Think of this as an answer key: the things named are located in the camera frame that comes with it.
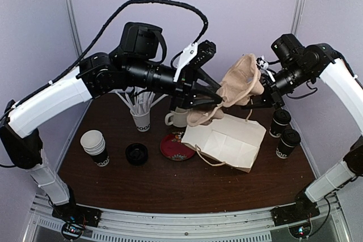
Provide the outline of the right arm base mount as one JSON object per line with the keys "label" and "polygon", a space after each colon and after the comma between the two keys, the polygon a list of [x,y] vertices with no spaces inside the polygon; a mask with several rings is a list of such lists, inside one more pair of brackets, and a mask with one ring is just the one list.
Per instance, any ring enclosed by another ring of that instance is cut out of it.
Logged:
{"label": "right arm base mount", "polygon": [[319,216],[318,208],[302,210],[296,203],[286,206],[276,206],[271,210],[271,216],[276,227],[287,226],[289,233],[295,239],[307,239],[312,233],[311,220]]}

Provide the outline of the black paper coffee cup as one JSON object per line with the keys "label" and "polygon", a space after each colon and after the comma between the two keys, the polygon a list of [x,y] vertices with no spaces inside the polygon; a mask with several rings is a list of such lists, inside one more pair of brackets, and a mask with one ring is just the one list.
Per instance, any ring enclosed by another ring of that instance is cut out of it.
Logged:
{"label": "black paper coffee cup", "polygon": [[280,138],[283,131],[288,127],[288,122],[278,122],[275,120],[272,120],[270,128],[269,128],[269,134],[273,138]]}

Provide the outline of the cream paper bag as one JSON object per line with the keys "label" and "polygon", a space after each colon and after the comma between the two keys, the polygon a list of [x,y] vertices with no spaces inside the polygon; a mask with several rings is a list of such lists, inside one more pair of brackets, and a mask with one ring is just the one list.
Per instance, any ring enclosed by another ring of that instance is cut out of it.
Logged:
{"label": "cream paper bag", "polygon": [[225,114],[209,125],[187,126],[181,142],[218,161],[218,166],[228,165],[249,173],[257,158],[266,129],[257,121]]}

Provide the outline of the black plastic cup lid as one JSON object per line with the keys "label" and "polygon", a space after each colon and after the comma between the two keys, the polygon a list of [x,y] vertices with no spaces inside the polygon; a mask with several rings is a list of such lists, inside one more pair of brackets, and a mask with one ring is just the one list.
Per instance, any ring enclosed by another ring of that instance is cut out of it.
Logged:
{"label": "black plastic cup lid", "polygon": [[273,113],[274,122],[281,126],[288,125],[291,122],[291,119],[292,119],[292,117],[291,117],[290,113],[284,109],[277,109]]}

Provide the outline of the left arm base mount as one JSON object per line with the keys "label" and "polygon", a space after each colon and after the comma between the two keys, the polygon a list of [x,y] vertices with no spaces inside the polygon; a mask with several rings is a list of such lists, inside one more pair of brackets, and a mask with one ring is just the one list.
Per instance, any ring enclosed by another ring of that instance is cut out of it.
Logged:
{"label": "left arm base mount", "polygon": [[61,235],[69,241],[79,239],[87,227],[97,227],[102,212],[99,209],[75,205],[74,207],[53,206],[52,216],[61,219]]}

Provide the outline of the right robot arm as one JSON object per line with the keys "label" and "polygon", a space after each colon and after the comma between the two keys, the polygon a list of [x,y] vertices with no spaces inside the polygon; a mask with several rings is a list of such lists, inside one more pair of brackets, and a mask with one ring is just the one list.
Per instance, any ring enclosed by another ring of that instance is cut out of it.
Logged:
{"label": "right robot arm", "polygon": [[[299,34],[303,45],[328,43],[339,50],[348,59],[353,70],[362,77],[362,45],[358,42],[348,45],[352,39],[339,42],[332,36],[317,34]],[[244,41],[241,54],[253,53],[273,55],[268,49],[268,41],[262,44],[254,38]],[[257,162],[257,170],[252,176],[258,176],[257,193],[247,193],[252,197],[241,209],[254,209],[267,206],[283,205],[294,202],[294,196],[314,178],[320,177],[349,151],[357,141],[359,129],[343,103],[326,84],[318,79],[315,86],[318,92],[301,100],[286,98],[287,111],[292,114],[293,127],[302,137],[302,147],[297,147],[290,158],[279,159],[272,149],[277,140],[266,136],[261,147],[262,159]],[[362,177],[350,182],[337,192],[338,199],[347,218],[362,217]]]}

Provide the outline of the cardboard cup carrier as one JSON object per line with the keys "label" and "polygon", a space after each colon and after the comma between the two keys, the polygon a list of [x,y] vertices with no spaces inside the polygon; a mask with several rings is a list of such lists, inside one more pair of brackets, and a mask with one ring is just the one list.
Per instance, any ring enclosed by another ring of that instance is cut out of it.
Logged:
{"label": "cardboard cup carrier", "polygon": [[251,96],[261,95],[264,87],[260,83],[261,72],[257,67],[257,58],[254,54],[246,54],[228,69],[216,94],[222,98],[211,110],[191,110],[187,116],[187,125],[209,125],[215,119],[222,119],[222,108],[233,105],[245,106]]}

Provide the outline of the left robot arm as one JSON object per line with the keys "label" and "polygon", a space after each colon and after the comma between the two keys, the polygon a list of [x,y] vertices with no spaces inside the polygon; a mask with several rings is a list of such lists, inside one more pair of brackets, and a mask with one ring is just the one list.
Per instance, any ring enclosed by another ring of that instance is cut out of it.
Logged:
{"label": "left robot arm", "polygon": [[70,222],[82,213],[72,189],[45,160],[38,127],[59,113],[113,91],[142,87],[171,96],[171,107],[191,109],[217,105],[219,84],[202,66],[216,53],[210,41],[194,41],[181,53],[177,68],[155,61],[166,44],[160,27],[129,22],[120,44],[110,53],[96,53],[24,102],[9,101],[1,121],[1,142],[13,164],[30,172],[37,185]]}

